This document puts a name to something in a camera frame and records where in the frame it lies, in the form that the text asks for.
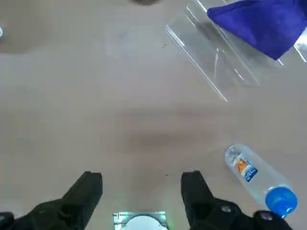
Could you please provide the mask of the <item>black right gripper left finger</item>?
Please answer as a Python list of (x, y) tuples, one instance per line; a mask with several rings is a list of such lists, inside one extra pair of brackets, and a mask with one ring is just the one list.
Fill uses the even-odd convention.
[(84, 172), (66, 194), (41, 203), (28, 214), (15, 218), (0, 213), (2, 230), (83, 230), (103, 194), (103, 178), (98, 172)]

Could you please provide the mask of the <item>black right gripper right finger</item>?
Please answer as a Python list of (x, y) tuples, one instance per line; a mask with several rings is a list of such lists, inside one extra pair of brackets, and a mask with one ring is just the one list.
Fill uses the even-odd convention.
[(214, 197), (200, 171), (184, 172), (181, 196), (191, 230), (291, 230), (271, 211), (244, 214), (236, 203)]

